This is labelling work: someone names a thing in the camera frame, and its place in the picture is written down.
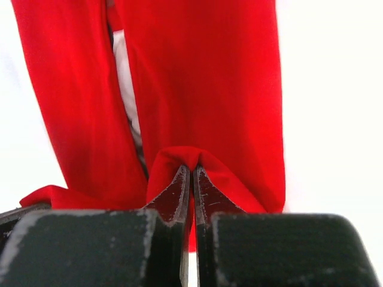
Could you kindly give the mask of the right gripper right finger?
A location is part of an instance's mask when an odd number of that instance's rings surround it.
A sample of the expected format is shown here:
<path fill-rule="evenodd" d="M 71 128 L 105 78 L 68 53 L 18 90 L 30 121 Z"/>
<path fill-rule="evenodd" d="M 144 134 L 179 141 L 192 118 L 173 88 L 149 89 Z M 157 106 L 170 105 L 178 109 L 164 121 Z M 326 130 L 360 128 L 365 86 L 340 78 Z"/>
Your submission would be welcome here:
<path fill-rule="evenodd" d="M 379 285 L 343 216 L 247 213 L 203 167 L 193 179 L 199 286 Z"/>

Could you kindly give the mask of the bright red kungfu t-shirt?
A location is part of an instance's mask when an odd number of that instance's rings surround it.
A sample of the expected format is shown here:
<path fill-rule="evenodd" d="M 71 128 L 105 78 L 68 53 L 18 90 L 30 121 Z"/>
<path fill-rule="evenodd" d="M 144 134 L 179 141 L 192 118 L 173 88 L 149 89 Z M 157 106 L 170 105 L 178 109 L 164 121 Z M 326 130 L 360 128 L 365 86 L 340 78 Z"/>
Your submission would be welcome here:
<path fill-rule="evenodd" d="M 13 1 L 66 188 L 23 207 L 138 209 L 205 168 L 247 212 L 285 204 L 274 1 Z"/>

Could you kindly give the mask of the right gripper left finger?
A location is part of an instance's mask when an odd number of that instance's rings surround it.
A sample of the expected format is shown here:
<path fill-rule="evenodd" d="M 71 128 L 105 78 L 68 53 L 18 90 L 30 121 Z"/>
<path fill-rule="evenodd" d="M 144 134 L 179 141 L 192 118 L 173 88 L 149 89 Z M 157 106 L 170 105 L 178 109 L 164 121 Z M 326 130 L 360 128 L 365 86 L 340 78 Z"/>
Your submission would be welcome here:
<path fill-rule="evenodd" d="M 129 211 L 1 215 L 2 286 L 187 286 L 190 170 L 180 166 L 149 204 Z"/>

